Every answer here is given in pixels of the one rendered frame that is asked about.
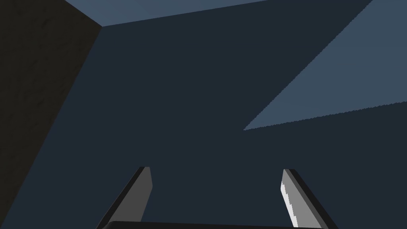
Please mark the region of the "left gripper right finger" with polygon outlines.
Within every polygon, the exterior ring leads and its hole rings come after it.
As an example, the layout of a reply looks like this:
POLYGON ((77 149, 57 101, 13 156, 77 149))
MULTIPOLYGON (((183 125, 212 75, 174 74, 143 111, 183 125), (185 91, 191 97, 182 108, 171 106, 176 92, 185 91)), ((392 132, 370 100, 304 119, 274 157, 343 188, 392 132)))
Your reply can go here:
POLYGON ((293 227, 339 229, 296 170, 283 170, 280 190, 293 227))

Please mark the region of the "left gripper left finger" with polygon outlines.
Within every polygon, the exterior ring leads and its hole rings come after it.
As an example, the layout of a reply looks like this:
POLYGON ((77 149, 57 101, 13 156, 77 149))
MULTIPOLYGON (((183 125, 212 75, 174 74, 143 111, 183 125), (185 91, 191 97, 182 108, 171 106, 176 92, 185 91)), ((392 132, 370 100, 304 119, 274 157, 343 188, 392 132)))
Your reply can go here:
POLYGON ((96 229, 107 229, 108 223, 113 221, 141 221, 152 187, 150 168, 139 167, 102 217, 96 229))

